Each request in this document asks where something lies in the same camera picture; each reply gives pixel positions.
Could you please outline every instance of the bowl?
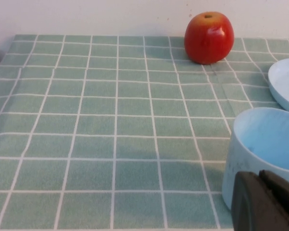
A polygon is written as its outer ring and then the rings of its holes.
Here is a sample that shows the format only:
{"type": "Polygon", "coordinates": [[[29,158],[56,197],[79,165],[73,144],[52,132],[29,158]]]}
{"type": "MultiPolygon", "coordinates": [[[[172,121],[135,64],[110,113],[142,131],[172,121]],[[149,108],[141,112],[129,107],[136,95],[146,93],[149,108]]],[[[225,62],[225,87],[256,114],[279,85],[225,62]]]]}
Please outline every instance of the bowl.
{"type": "Polygon", "coordinates": [[[236,173],[270,170],[289,181],[289,112],[259,107],[240,113],[229,144],[222,196],[231,209],[236,173]]]}
{"type": "Polygon", "coordinates": [[[275,100],[289,111],[289,59],[273,64],[268,72],[269,88],[275,100]]]}

